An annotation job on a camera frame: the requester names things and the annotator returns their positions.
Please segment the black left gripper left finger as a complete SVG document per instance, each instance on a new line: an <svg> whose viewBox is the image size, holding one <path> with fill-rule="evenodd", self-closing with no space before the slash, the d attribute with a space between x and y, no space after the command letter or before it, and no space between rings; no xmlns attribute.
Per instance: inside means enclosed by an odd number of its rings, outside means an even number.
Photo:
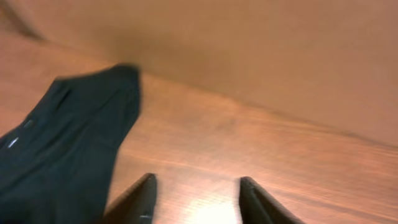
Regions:
<svg viewBox="0 0 398 224"><path fill-rule="evenodd" d="M155 174L145 174L130 186L103 217L105 224L151 224L157 200Z"/></svg>

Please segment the black t-shirt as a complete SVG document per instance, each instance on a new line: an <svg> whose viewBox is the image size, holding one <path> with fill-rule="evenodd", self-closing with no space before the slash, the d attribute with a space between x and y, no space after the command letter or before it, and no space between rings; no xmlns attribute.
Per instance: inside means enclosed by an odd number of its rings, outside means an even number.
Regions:
<svg viewBox="0 0 398 224"><path fill-rule="evenodd" d="M1 138L1 222L100 218L140 100L133 66L56 79L25 120Z"/></svg>

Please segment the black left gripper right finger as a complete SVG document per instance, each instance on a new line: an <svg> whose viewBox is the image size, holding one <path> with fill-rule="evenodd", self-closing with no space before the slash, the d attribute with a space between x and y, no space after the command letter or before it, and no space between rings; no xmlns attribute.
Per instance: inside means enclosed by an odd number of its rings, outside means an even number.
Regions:
<svg viewBox="0 0 398 224"><path fill-rule="evenodd" d="M239 179L239 209L243 224L303 224L251 177Z"/></svg>

